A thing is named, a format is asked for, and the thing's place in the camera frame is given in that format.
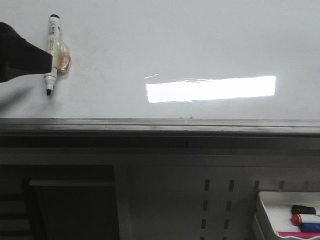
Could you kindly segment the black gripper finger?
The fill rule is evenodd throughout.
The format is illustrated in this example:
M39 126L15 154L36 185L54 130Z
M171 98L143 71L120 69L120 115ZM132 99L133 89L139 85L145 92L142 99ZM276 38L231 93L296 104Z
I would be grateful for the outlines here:
M0 23L0 82L52 70L53 57L22 38L10 25Z

